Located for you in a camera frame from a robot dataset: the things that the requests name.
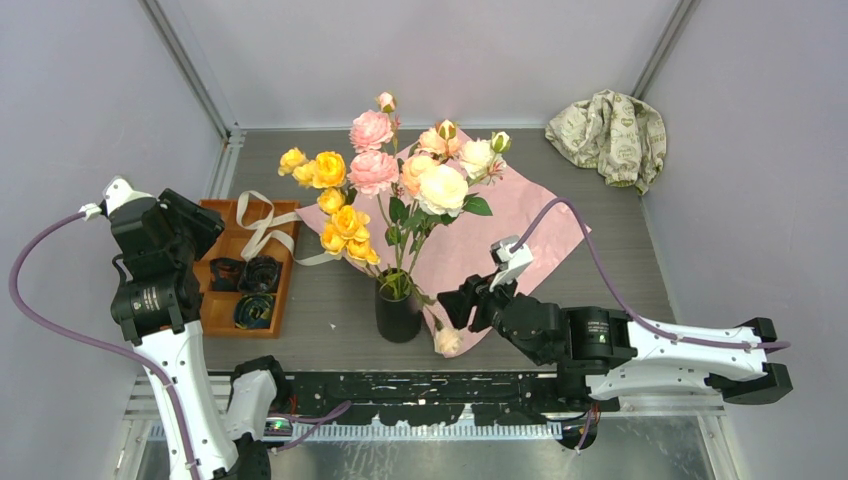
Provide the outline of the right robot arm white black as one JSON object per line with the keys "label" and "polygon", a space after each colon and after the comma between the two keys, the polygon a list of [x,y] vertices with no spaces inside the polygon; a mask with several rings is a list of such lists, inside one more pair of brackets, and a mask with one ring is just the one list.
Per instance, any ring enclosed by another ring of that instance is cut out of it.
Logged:
{"label": "right robot arm white black", "polygon": [[717,392],[730,404],[768,405],[793,389],[787,366],[758,346],[761,334],[774,339],[765,318],[729,330],[744,348],[721,348],[665,338],[658,323],[646,328],[622,310],[561,307],[516,288],[472,275],[437,301],[455,328],[491,328],[534,364],[555,366],[556,400],[567,410],[641,393]]}

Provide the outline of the pink purple wrapping paper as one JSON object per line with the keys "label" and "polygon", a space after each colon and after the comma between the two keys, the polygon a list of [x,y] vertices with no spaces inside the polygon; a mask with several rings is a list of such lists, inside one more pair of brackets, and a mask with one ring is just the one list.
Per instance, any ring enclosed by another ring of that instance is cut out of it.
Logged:
{"label": "pink purple wrapping paper", "polygon": [[[470,275],[492,273],[496,265],[490,255],[491,245],[521,236],[555,197],[544,182],[563,179],[573,172],[573,165],[554,149],[543,130],[514,129],[509,134],[512,147],[505,155],[501,178],[473,188],[487,201],[491,215],[463,213],[452,224],[437,226],[419,254],[404,254],[404,268],[412,272],[414,282],[426,295],[434,297],[454,290]],[[517,279],[519,292],[530,294],[539,287],[582,240],[569,208],[553,207],[525,243],[533,261]]]}

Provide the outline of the yellow rose flower stem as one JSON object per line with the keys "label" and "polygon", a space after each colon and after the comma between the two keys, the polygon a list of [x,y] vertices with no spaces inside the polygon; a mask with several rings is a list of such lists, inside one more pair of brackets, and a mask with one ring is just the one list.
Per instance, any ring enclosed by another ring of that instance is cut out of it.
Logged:
{"label": "yellow rose flower stem", "polygon": [[319,209],[329,215],[320,232],[320,243],[325,253],[341,254],[374,278],[366,270],[366,266],[352,259],[347,253],[345,230],[339,226],[347,219],[346,209],[354,207],[354,200],[362,196],[351,190],[348,174],[350,164],[343,156],[335,151],[324,151],[309,159],[298,148],[291,148],[283,153],[279,160],[278,174],[290,175],[302,187],[320,191],[316,204]]}

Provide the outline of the cream ribbon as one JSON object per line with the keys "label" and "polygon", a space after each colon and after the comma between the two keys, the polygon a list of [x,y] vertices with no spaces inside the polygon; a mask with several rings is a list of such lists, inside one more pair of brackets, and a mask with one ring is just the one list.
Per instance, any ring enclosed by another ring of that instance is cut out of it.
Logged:
{"label": "cream ribbon", "polygon": [[[244,215],[252,199],[259,200],[262,204],[269,206],[271,212],[253,223],[245,224]],[[290,213],[276,215],[275,207],[271,200],[257,191],[244,191],[237,199],[236,223],[239,227],[247,231],[252,231],[253,234],[247,244],[242,248],[240,256],[245,261],[252,260],[259,256],[263,248],[272,241],[280,243],[293,256],[295,254],[296,241],[292,234],[285,233],[280,227],[289,224],[304,223],[306,226],[312,228],[318,226],[319,220],[328,219],[329,215],[323,213],[317,204],[297,208]],[[303,259],[297,259],[293,256],[293,261],[304,267],[313,267],[329,263],[330,261],[340,260],[341,258],[341,254],[321,253]]]}

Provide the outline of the peach rose flower stem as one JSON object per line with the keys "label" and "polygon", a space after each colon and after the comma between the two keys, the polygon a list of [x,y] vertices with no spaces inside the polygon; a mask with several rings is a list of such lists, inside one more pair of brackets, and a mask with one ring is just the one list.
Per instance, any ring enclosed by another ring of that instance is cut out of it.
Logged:
{"label": "peach rose flower stem", "polygon": [[460,146],[457,123],[445,119],[421,133],[402,162],[401,184],[409,202],[397,221],[398,246],[410,255],[409,273],[435,228],[453,223],[462,212],[468,183],[449,164]]}

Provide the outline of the pink rose flower stem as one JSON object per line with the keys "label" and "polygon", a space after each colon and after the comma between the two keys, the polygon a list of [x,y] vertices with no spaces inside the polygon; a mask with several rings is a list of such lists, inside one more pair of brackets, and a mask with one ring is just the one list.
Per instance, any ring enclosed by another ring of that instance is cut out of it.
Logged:
{"label": "pink rose flower stem", "polygon": [[[398,115],[397,102],[393,94],[382,92],[376,97],[377,106],[354,119],[349,139],[356,156],[350,164],[348,180],[351,190],[373,200],[383,219],[385,243],[393,248],[392,257],[400,260],[399,230],[397,221],[389,215],[386,202],[393,198],[392,190],[399,185],[400,167],[395,152],[387,148],[397,147]],[[380,266],[380,255],[375,249],[377,231],[365,212],[354,207],[346,209],[347,219],[339,226],[345,230],[348,255],[366,266],[374,278],[382,282],[395,281],[397,273],[385,272]]]}

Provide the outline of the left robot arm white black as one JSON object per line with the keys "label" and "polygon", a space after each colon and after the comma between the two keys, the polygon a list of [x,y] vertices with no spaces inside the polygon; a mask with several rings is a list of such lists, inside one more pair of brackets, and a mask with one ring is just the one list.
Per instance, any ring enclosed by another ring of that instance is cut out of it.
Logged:
{"label": "left robot arm white black", "polygon": [[121,177],[104,191],[119,285],[110,312],[154,390],[172,479],[268,479],[268,413],[291,385],[271,356],[238,366],[220,410],[203,353],[202,295],[193,267],[225,229],[220,213],[166,189],[153,196]]}

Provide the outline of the white rose flower stem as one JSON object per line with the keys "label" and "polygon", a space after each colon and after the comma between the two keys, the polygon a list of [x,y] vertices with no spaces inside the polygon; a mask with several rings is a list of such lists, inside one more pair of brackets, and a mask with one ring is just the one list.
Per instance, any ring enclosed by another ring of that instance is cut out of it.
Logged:
{"label": "white rose flower stem", "polygon": [[503,178],[503,155],[512,138],[504,131],[488,139],[463,140],[455,125],[446,132],[432,127],[420,134],[409,155],[398,162],[400,180],[388,200],[386,240],[395,250],[396,266],[410,275],[423,246],[439,226],[448,226],[464,213],[490,216],[492,210],[479,185]]}

